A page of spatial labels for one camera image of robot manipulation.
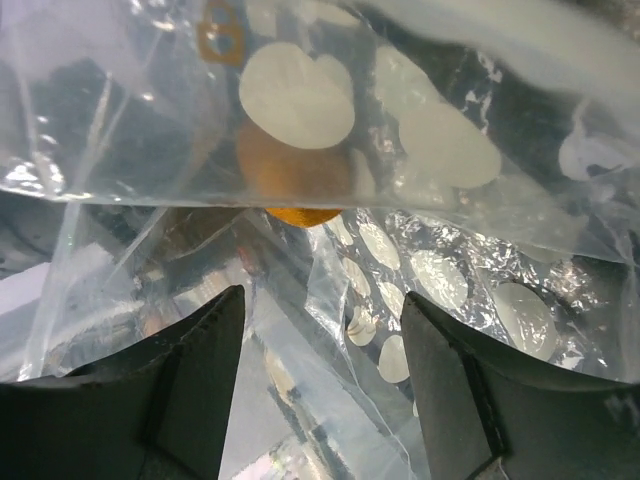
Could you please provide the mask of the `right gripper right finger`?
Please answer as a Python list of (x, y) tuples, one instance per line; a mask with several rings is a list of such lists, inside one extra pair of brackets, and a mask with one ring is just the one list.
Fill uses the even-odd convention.
[(432, 478), (638, 478), (638, 384), (538, 360), (415, 292), (401, 327)]

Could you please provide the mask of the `polka dot zip top bag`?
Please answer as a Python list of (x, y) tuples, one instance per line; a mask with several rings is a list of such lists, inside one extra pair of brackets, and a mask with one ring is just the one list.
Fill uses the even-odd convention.
[(635, 1), (5, 1), (5, 479), (635, 479)]

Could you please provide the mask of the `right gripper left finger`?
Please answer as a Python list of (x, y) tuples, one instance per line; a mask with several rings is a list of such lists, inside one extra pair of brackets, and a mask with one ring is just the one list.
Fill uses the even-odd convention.
[(245, 292), (62, 377), (1, 387), (5, 479), (214, 479), (245, 324)]

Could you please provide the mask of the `brown fake kiwi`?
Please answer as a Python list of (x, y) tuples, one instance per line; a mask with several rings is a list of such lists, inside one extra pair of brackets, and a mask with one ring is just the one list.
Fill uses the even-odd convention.
[(247, 120), (236, 135), (236, 155), (247, 186), (263, 196), (300, 201), (332, 200), (350, 192), (346, 148), (301, 149), (270, 136)]

